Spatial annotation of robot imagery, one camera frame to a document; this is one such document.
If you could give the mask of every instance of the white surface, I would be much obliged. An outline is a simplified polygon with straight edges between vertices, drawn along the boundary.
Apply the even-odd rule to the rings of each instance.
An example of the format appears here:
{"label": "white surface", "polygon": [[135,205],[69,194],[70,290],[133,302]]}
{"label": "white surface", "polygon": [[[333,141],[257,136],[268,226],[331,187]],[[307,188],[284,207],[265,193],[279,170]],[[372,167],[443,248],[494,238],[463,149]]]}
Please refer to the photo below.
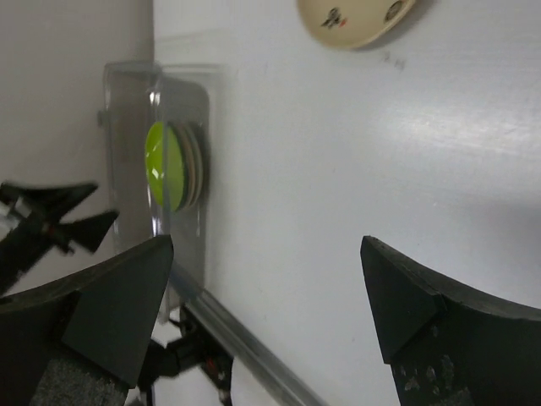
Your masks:
{"label": "white surface", "polygon": [[[40,0],[0,5],[0,182],[100,188],[68,219],[109,207],[101,77],[112,60],[152,57],[151,0]],[[65,277],[113,254],[52,250],[11,291]]]}
{"label": "white surface", "polygon": [[280,406],[239,360],[233,362],[231,400],[234,406]]}
{"label": "white surface", "polygon": [[370,49],[337,52],[293,0],[155,0],[159,59],[227,65],[209,288],[329,404],[397,404],[365,234],[541,307],[540,12],[424,0]]}

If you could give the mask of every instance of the black bracket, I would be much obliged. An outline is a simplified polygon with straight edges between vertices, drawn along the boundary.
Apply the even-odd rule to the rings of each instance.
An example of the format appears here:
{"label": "black bracket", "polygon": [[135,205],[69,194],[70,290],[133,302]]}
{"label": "black bracket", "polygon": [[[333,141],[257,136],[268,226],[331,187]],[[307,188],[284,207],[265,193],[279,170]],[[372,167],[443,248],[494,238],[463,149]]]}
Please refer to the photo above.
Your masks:
{"label": "black bracket", "polygon": [[221,403],[232,406],[233,358],[185,307],[180,309],[179,321],[169,321],[178,327],[182,337],[165,348],[150,340],[138,380],[147,404],[153,403],[152,386],[160,377],[175,377],[198,366],[218,391]]}

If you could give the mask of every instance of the clear plastic case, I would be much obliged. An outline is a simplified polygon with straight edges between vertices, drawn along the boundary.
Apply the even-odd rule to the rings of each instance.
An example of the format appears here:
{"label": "clear plastic case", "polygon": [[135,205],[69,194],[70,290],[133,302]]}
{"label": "clear plastic case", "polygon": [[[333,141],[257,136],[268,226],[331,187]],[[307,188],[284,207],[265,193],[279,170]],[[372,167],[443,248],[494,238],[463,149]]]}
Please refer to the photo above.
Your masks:
{"label": "clear plastic case", "polygon": [[[161,67],[157,63],[111,63],[105,67],[105,109],[101,112],[107,135],[110,196],[120,211],[113,229],[116,251],[169,233],[175,247],[176,266],[181,266],[202,287],[205,286],[206,179],[210,176],[210,94],[215,91],[216,75],[217,69],[210,65]],[[189,124],[194,129],[203,155],[205,182],[197,204],[190,209],[171,211],[167,188],[164,206],[159,206],[150,193],[145,175],[145,140],[156,121],[173,126]],[[178,295],[168,288],[160,320],[167,320],[178,305]]]}

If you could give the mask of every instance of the beige bowl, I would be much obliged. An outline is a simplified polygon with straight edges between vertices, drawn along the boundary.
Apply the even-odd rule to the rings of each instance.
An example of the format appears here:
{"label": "beige bowl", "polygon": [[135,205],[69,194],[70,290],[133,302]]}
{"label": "beige bowl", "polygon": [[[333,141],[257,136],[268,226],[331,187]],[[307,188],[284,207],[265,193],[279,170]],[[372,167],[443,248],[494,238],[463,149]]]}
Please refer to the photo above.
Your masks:
{"label": "beige bowl", "polygon": [[385,34],[415,0],[297,0],[313,38],[328,47],[359,48]]}

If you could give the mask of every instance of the white table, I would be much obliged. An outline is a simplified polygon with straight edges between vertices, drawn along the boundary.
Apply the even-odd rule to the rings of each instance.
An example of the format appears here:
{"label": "white table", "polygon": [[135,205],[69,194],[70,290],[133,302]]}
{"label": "white table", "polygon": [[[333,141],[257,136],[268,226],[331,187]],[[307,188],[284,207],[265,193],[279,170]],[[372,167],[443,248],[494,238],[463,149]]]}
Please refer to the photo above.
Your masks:
{"label": "white table", "polygon": [[419,0],[377,46],[336,52],[293,0],[155,0],[159,60],[227,66],[208,288],[329,404],[397,404],[365,234],[541,307],[540,12]]}

